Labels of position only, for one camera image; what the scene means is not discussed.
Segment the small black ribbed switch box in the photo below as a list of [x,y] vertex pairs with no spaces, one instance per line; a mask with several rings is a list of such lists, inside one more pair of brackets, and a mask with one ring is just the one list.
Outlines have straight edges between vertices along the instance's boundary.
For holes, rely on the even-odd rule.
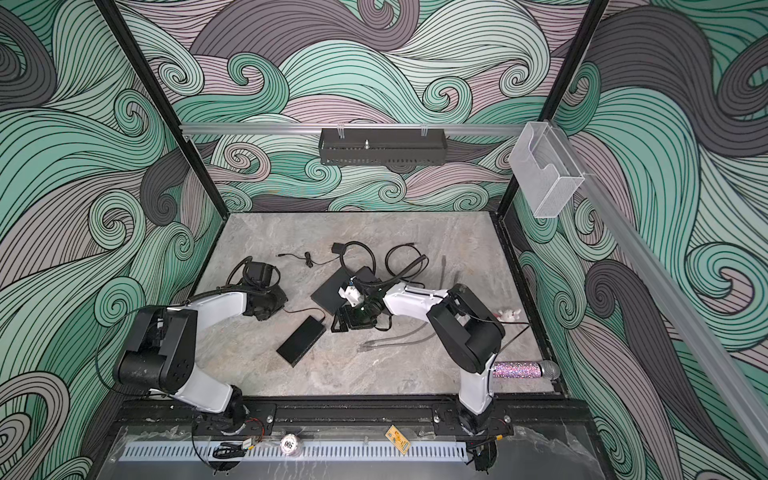
[[295,367],[325,331],[326,327],[322,320],[308,316],[276,349],[276,353],[291,367]]

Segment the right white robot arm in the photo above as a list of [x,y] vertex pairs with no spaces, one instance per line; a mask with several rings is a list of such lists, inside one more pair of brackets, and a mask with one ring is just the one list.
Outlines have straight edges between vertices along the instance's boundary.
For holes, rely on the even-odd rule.
[[501,350],[505,330],[496,316],[465,285],[428,290],[400,282],[363,295],[355,287],[339,290],[345,303],[334,315],[331,331],[375,328],[384,313],[406,316],[431,325],[451,360],[461,369],[458,401],[479,418],[493,401],[490,373]]

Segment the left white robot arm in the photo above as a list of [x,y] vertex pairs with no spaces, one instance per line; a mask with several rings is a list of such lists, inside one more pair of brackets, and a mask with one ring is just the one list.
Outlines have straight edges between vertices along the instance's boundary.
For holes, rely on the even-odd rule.
[[284,291],[230,285],[193,296],[180,305],[138,310],[113,369],[124,386],[159,391],[210,414],[236,421],[247,415],[239,388],[223,383],[196,364],[197,338],[235,316],[269,319],[287,302]]

